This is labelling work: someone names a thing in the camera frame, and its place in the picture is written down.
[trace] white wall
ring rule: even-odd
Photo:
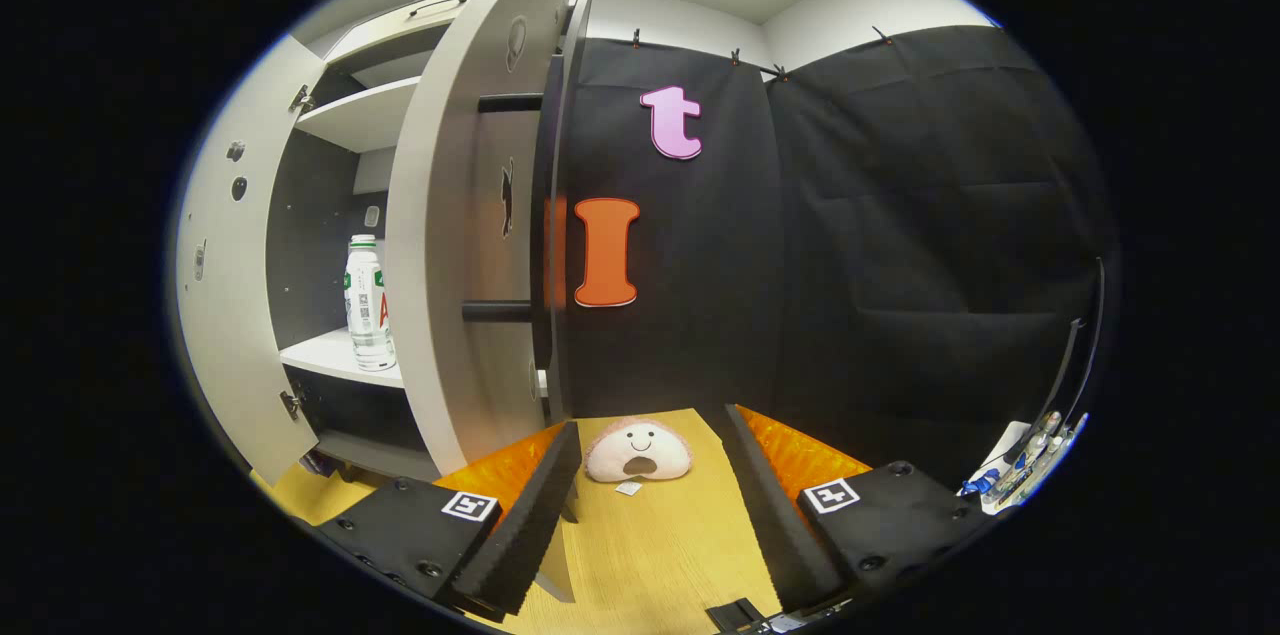
[[[723,58],[741,47],[742,61],[772,67],[764,29],[740,17],[682,0],[591,0],[588,37],[630,41],[636,28],[641,44],[668,44]]]
[[[872,26],[892,37],[910,29],[991,23],[964,0],[801,0],[768,19],[764,37],[774,61],[795,70],[876,41],[879,36]]]

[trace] black rod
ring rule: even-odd
[[[539,111],[543,108],[543,93],[498,93],[480,96],[477,111]]]
[[[462,301],[462,320],[467,323],[529,323],[529,301]]]

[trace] cabinet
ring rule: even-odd
[[[547,425],[530,325],[466,324],[461,301],[530,298],[540,114],[476,101],[543,92],[557,49],[585,37],[577,3],[407,3],[324,58],[284,37],[224,102],[183,196],[174,283],[200,394],[266,483],[312,448],[431,480]],[[398,365],[380,373],[356,367],[346,333],[357,233],[375,234],[387,279]]]

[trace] stuffed toy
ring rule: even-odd
[[[598,483],[616,483],[643,475],[672,480],[689,472],[694,452],[681,435],[649,417],[613,421],[586,448],[586,474]]]

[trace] door hinge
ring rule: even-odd
[[[303,83],[302,87],[298,88],[298,93],[293,96],[293,102],[289,105],[289,111],[297,110],[297,108],[302,108],[301,114],[306,115],[307,111],[311,111],[311,108],[315,106],[316,106],[316,99],[311,97],[310,93],[307,93],[307,84]]]
[[[284,411],[289,414],[289,417],[297,420],[298,410],[302,408],[302,399],[288,390],[280,390],[280,402],[284,403]]]

